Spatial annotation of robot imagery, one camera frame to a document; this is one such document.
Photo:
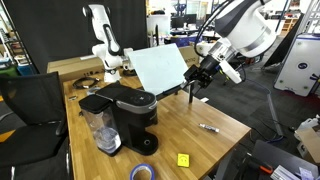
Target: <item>black curtain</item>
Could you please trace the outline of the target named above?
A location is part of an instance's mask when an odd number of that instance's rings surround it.
[[[82,13],[89,4],[110,8],[110,21],[121,48],[147,48],[145,0],[4,0],[21,40],[40,73],[50,61],[92,54],[101,43]]]

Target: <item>wooden tabletop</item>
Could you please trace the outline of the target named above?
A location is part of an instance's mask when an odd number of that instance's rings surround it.
[[[104,87],[103,74],[99,87]],[[140,163],[150,164],[156,179],[202,179],[221,158],[229,152],[250,130],[249,127],[194,98],[179,91],[161,99],[157,105],[158,124],[146,130],[157,136],[158,150],[150,156],[140,155],[127,147],[109,157],[99,151],[81,111],[78,101],[86,96],[86,90],[73,89],[72,83],[63,84],[67,108],[69,138],[74,178],[79,179],[129,179],[131,170]],[[121,84],[141,87],[137,77],[125,77]],[[198,126],[205,123],[220,129],[214,133]],[[178,153],[189,154],[190,167],[178,167]]]

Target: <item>marker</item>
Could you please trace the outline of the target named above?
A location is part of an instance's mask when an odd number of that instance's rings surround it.
[[[206,125],[206,124],[199,124],[200,127],[204,128],[204,129],[208,129],[210,131],[214,131],[214,132],[219,132],[220,130],[218,128]]]

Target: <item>blue tape roll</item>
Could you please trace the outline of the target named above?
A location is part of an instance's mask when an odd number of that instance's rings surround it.
[[[141,170],[147,170],[151,175],[150,180],[155,180],[154,170],[149,164],[138,164],[135,166],[130,173],[130,180],[133,180],[133,177]]]

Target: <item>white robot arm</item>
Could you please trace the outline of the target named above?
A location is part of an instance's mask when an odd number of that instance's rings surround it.
[[[191,66],[185,73],[185,87],[193,81],[198,81],[198,87],[206,88],[213,75],[220,69],[235,83],[242,80],[228,63],[240,52],[245,57],[255,57],[264,53],[276,39],[276,34],[266,25],[259,7],[270,0],[227,0],[222,3],[200,28],[198,36],[215,19],[215,31],[222,37],[209,50],[200,63],[200,67]]]
[[[125,69],[133,69],[130,63],[124,61],[120,55],[121,48],[117,43],[112,32],[111,24],[107,14],[110,14],[109,8],[104,8],[103,5],[92,4],[83,7],[83,14],[92,19],[93,29],[96,38],[103,41],[104,44],[98,44],[92,47],[94,55],[99,57],[105,67],[105,82],[115,82],[120,79],[117,67],[124,66]],[[124,49],[124,53],[132,51],[132,49]]]

